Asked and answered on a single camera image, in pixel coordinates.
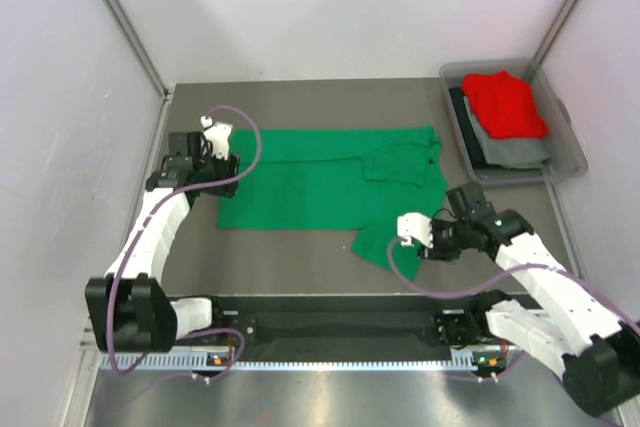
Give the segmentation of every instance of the black cloth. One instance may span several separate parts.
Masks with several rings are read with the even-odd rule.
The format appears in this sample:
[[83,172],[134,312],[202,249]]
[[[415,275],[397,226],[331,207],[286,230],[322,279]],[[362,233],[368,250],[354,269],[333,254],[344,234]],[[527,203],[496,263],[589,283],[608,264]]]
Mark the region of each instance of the black cloth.
[[464,140],[464,145],[467,148],[467,154],[469,155],[471,165],[476,168],[495,168],[495,166],[487,164],[484,154],[482,153],[480,142],[478,142],[478,138],[473,132],[473,126],[469,120],[467,107],[464,103],[464,92],[461,88],[454,87],[449,89],[449,95],[453,102],[453,109],[455,110],[456,117],[458,119],[458,125],[460,126],[460,132],[462,132],[462,139]]

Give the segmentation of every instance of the green cloth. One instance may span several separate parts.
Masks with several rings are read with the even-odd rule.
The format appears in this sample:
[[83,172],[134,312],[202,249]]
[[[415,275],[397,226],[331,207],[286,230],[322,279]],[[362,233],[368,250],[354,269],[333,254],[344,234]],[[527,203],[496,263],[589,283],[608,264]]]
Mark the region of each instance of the green cloth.
[[[263,154],[232,199],[220,200],[218,226],[239,229],[356,229],[351,250],[390,268],[389,241],[407,212],[433,215],[447,182],[431,126],[398,130],[263,130]],[[252,131],[233,134],[241,170],[255,156]],[[416,249],[394,251],[415,278]]]

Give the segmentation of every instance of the red cloth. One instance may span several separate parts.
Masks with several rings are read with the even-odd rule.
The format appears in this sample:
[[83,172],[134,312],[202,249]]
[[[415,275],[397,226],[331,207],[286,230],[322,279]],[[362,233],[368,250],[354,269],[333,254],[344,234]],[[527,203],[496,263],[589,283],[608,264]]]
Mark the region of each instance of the red cloth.
[[507,71],[469,74],[462,81],[471,110],[492,139],[546,137],[549,129],[538,115],[531,87]]

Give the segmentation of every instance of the gray plastic container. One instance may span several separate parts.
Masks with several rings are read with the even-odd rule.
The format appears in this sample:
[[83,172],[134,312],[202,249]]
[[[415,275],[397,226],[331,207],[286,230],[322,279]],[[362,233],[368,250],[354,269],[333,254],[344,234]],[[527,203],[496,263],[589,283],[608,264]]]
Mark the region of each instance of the gray plastic container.
[[[471,165],[462,132],[458,125],[449,89],[460,87],[467,74],[493,74],[506,70],[514,77],[531,85],[538,113],[547,122],[549,135],[544,142],[551,158],[541,169],[478,169]],[[449,119],[458,143],[458,149],[469,172],[469,177],[482,185],[518,185],[538,182],[558,183],[587,171],[587,159],[571,128],[571,118],[564,104],[556,97],[541,67],[535,68],[529,59],[506,59],[447,64],[440,69],[440,80],[447,99]]]

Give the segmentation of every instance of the white panel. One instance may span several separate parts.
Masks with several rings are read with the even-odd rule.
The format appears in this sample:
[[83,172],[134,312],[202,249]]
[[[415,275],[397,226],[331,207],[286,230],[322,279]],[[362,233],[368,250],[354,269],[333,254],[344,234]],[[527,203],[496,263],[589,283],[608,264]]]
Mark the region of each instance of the white panel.
[[560,185],[589,278],[640,318],[640,10],[583,0],[545,68],[589,172]]
[[53,425],[160,99],[101,0],[0,0],[0,412]]
[[164,81],[437,76],[531,56],[562,0],[122,0]]

